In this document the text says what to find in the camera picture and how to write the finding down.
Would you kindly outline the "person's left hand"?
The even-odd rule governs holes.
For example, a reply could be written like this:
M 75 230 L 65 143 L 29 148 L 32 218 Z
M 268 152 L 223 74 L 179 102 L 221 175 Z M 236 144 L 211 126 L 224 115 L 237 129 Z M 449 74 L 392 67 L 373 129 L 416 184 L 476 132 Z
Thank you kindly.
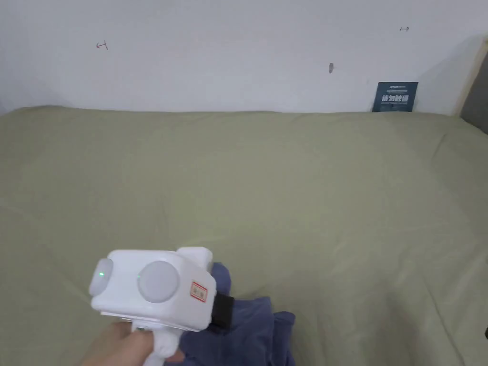
M 129 322 L 107 326 L 89 346 L 81 366 L 142 366 L 153 352 L 153 332 L 132 330 Z

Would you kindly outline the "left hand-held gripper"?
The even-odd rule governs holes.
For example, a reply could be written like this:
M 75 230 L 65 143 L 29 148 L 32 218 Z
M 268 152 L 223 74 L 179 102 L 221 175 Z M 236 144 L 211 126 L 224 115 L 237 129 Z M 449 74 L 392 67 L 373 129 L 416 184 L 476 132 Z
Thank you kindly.
M 162 366 L 184 332 L 229 329 L 234 299 L 217 289 L 213 254 L 205 247 L 114 250 L 102 258 L 89 286 L 91 306 L 153 333 L 147 366 Z

